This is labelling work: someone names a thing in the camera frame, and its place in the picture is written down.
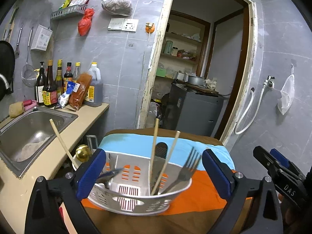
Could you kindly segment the right hand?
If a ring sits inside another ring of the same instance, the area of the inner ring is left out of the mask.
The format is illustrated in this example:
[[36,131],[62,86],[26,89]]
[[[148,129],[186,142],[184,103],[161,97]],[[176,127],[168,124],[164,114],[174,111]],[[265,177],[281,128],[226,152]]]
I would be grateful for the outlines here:
[[278,194],[283,220],[283,233],[306,233],[306,215],[298,207],[289,202],[283,195]]

